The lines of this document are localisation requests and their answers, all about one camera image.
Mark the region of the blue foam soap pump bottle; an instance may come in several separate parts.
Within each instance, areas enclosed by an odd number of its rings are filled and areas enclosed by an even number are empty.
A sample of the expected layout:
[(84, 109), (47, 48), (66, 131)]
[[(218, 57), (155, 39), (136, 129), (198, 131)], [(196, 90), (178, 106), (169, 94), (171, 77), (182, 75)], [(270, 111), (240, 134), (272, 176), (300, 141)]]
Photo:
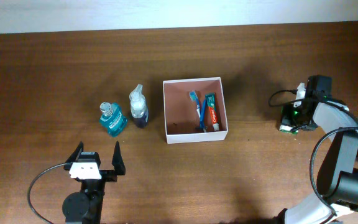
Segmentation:
[(138, 128), (146, 127), (149, 121), (149, 109), (145, 96), (142, 94), (143, 85), (138, 84), (130, 93), (131, 115)]

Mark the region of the blue Gillette razor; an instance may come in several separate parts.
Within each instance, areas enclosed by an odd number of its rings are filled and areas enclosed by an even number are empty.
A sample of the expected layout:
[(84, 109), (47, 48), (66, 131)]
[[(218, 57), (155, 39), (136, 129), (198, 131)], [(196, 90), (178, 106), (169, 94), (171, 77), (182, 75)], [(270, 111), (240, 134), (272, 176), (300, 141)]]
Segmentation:
[(204, 124), (204, 117), (205, 117), (206, 107), (207, 107), (207, 102), (206, 102), (206, 100), (203, 100), (203, 103), (202, 103), (202, 105), (200, 107), (200, 125), (199, 125), (199, 127), (197, 129), (202, 130), (204, 133), (207, 132), (206, 126)]

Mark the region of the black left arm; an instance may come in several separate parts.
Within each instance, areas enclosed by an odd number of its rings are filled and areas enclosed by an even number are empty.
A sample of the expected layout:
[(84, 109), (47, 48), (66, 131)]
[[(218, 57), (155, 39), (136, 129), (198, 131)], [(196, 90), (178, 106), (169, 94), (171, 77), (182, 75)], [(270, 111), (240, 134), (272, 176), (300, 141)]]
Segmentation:
[(84, 151), (82, 142), (69, 156), (63, 169), (81, 184), (81, 189), (67, 196), (63, 202), (62, 212), (66, 223), (101, 222), (105, 185), (108, 182), (116, 182), (119, 176), (126, 174), (119, 142), (114, 146), (111, 164), (112, 169), (100, 169), (99, 154)]

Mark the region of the green and white soap packet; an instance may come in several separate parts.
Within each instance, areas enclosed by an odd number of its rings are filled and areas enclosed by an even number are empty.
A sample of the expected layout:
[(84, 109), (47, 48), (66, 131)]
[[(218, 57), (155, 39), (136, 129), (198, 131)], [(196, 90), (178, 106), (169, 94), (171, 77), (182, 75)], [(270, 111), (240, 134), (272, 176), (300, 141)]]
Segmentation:
[(279, 129), (278, 129), (278, 130), (279, 130), (280, 132), (283, 132), (283, 133), (298, 134), (298, 130), (292, 131), (292, 129), (293, 129), (293, 127), (291, 127), (291, 126), (287, 126), (287, 125), (281, 124), (281, 125), (279, 126)]

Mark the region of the teal Listerine mouthwash bottle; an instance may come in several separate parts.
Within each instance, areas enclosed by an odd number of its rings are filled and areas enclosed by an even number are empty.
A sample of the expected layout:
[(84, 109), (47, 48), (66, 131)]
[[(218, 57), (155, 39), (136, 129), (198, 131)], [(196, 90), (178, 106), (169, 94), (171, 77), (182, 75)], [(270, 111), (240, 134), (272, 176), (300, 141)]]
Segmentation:
[(99, 106), (101, 117), (100, 124), (106, 129), (109, 135), (116, 137), (123, 132), (127, 124), (121, 107), (117, 103), (103, 102)]

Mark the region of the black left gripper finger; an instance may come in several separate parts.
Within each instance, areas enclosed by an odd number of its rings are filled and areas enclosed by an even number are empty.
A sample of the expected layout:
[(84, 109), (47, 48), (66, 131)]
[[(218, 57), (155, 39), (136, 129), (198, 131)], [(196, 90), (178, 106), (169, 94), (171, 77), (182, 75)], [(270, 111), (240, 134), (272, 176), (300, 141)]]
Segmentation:
[(77, 161), (79, 155), (83, 152), (83, 148), (84, 148), (84, 144), (82, 141), (80, 141), (76, 149), (73, 151), (73, 153), (68, 157), (68, 159), (65, 162), (70, 163), (70, 162)]
[(116, 142), (114, 146), (114, 152), (112, 156), (112, 166), (114, 167), (114, 171), (116, 175), (125, 175), (126, 174), (126, 167), (121, 155), (121, 148), (119, 141)]

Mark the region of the Colgate toothpaste tube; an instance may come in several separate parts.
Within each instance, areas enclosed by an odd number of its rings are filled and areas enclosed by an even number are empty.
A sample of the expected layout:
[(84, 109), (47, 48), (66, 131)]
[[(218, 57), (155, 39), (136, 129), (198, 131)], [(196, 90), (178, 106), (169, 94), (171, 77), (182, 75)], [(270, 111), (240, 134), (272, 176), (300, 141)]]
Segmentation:
[(216, 112), (215, 94), (209, 93), (206, 96), (206, 103), (211, 116), (212, 126), (214, 131), (219, 131), (218, 116)]

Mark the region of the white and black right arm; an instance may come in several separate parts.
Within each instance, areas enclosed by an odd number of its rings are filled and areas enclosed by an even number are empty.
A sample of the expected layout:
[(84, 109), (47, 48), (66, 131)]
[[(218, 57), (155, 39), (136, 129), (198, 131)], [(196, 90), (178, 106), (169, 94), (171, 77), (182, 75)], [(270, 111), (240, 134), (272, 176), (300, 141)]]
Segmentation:
[(296, 134), (321, 128), (309, 164), (313, 193), (283, 209), (275, 223), (332, 223), (358, 212), (358, 118), (331, 95), (332, 79), (313, 75), (291, 91), (296, 98), (280, 103), (279, 130)]

